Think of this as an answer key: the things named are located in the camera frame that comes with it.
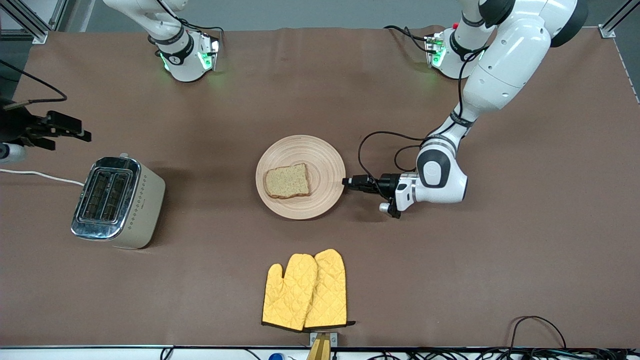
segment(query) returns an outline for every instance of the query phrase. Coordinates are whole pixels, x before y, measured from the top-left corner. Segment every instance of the yellow oven mitt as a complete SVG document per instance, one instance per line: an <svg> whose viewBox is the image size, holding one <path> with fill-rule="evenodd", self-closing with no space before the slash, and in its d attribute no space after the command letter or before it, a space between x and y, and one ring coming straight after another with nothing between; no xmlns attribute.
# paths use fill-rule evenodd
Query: yellow oven mitt
<svg viewBox="0 0 640 360"><path fill-rule="evenodd" d="M305 332L345 327L347 321L347 282L342 256L333 249L316 254L317 284L311 309L305 320Z"/></svg>
<svg viewBox="0 0 640 360"><path fill-rule="evenodd" d="M267 274L262 307L262 324L302 331L316 287L317 265L308 254L293 254L282 275L273 264Z"/></svg>

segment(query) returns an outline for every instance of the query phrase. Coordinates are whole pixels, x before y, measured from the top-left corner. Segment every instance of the brown table surface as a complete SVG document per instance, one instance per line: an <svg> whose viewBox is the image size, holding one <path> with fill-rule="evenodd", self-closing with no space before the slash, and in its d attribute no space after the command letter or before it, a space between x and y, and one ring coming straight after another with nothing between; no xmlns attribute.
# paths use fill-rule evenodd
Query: brown table surface
<svg viewBox="0 0 640 360"><path fill-rule="evenodd" d="M335 248L358 322L341 345L505 345L514 318L540 315L570 347L638 346L640 109L596 29L552 49L512 103L479 119L459 155L463 203L394 220L380 197L351 192L302 222L255 189L273 142L318 136L362 174L364 135L424 136L456 104L456 82L387 30L227 33L223 72L195 83L174 81L146 37L51 33L31 50L26 70L69 100L30 110L81 119L93 142L59 139L7 167L83 181L99 158L128 152L167 190L151 245L120 250L71 234L79 186L1 174L0 344L307 343L260 325L266 272ZM23 78L15 99L50 94ZM364 161L395 172L404 144L372 138ZM517 344L558 346L535 323Z"/></svg>

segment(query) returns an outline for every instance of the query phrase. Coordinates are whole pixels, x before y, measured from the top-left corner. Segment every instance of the green led light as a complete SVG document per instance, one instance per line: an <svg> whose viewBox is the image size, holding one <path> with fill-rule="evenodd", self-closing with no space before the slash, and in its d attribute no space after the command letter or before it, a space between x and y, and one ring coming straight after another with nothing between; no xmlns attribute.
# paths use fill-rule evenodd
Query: green led light
<svg viewBox="0 0 640 360"><path fill-rule="evenodd" d="M202 63L202 67L205 70L211 69L211 66L212 66L211 65L211 56L207 55L206 53L202 54L202 53L198 52L198 57L200 59L200 62Z"/></svg>
<svg viewBox="0 0 640 360"><path fill-rule="evenodd" d="M170 71L169 65L166 64L166 60L164 59L164 55L162 55L162 53L160 53L160 59L162 59L162 62L164 63L164 69Z"/></svg>
<svg viewBox="0 0 640 360"><path fill-rule="evenodd" d="M447 50L443 47L439 52L433 55L433 66L439 67L442 64L442 59L447 54Z"/></svg>

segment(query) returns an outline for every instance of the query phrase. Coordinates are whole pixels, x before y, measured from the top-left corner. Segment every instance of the toaster slot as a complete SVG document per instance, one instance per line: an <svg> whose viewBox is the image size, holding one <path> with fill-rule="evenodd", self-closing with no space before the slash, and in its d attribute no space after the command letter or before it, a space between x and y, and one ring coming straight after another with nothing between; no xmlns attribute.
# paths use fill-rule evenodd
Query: toaster slot
<svg viewBox="0 0 640 360"><path fill-rule="evenodd" d="M98 220L100 218L100 210L102 209L102 201L104 200L105 190L109 185L111 174L109 172L100 171L95 176L91 194L84 208L82 218L86 220Z"/></svg>
<svg viewBox="0 0 640 360"><path fill-rule="evenodd" d="M115 175L113 183L111 184L111 190L107 196L107 201L104 205L104 211L100 217L102 221L112 222L116 220L128 178L129 176L127 176L127 174Z"/></svg>

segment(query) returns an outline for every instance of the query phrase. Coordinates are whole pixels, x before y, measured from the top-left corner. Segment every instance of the wooden plate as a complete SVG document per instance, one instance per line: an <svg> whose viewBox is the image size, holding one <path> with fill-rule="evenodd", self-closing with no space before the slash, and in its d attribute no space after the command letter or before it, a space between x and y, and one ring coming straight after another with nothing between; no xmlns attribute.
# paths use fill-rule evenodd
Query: wooden plate
<svg viewBox="0 0 640 360"><path fill-rule="evenodd" d="M264 184L267 171L299 163L307 164L311 195L271 198ZM293 135L277 141L262 155L255 171L255 185L269 209L285 218L304 220L331 209L342 195L344 176L344 162L333 146L314 136Z"/></svg>

